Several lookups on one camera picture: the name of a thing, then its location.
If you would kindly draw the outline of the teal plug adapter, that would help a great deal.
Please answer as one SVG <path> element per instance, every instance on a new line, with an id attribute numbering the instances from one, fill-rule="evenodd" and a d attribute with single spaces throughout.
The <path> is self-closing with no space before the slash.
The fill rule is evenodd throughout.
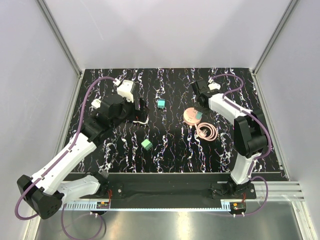
<path id="1" fill-rule="evenodd" d="M 201 120 L 201 119 L 202 119 L 202 116 L 203 116 L 203 113 L 198 111 L 198 112 L 196 113 L 196 115 L 195 115 L 195 118 L 196 118 L 197 120 Z"/>

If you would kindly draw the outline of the pink round power socket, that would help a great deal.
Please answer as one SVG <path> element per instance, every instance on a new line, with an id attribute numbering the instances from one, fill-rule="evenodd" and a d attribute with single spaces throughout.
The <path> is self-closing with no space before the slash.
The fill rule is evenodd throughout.
<path id="1" fill-rule="evenodd" d="M 199 112 L 194 107 L 189 107 L 183 112 L 183 121 L 189 126 L 195 126 L 201 122 L 196 119 L 196 113 Z"/>

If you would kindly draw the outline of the green USB charger cube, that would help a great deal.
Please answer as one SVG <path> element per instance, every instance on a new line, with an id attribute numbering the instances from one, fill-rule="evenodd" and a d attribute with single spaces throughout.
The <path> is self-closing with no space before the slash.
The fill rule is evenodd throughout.
<path id="1" fill-rule="evenodd" d="M 146 151 L 148 151 L 150 148 L 152 148 L 153 144 L 152 144 L 148 139 L 145 139 L 145 140 L 141 143 L 141 146 L 142 146 Z"/>

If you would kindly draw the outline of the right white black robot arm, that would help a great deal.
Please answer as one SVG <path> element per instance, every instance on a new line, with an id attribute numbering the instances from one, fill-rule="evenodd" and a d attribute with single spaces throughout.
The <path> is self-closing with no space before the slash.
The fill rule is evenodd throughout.
<path id="1" fill-rule="evenodd" d="M 235 103 L 227 94 L 220 91 L 217 83 L 208 84 L 198 80 L 191 84 L 200 112 L 213 111 L 228 120 L 233 126 L 233 143 L 237 158 L 230 177 L 221 187 L 212 186 L 210 190 L 215 197 L 239 198 L 250 190 L 254 179 L 252 172 L 257 161 L 269 155 L 272 141 L 267 129 L 262 110 L 252 111 Z"/>

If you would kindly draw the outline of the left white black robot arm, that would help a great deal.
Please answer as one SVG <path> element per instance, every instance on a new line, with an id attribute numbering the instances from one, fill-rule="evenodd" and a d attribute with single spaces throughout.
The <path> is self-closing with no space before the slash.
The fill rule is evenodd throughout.
<path id="1" fill-rule="evenodd" d="M 64 183 L 66 176 L 86 156 L 94 152 L 114 129 L 125 122 L 146 122 L 149 109 L 143 98 L 130 101 L 119 94 L 109 95 L 91 103 L 92 114 L 84 120 L 70 142 L 46 166 L 32 176 L 17 180 L 25 201 L 41 219 L 52 217 L 64 204 L 85 196 L 103 198 L 108 193 L 108 173 L 93 172 Z"/>

